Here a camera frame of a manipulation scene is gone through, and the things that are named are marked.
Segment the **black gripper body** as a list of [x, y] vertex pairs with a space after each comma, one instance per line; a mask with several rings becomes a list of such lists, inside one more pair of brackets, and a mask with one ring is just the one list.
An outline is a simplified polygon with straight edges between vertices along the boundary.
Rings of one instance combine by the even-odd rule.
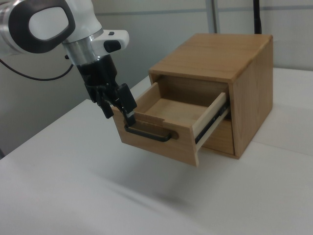
[[85, 87], [93, 103], [98, 102], [97, 95], [104, 94], [104, 99], [110, 103], [120, 103], [116, 89], [118, 84], [115, 81], [117, 70], [110, 55], [105, 55], [97, 61], [85, 65], [78, 65], [77, 69], [83, 78]]

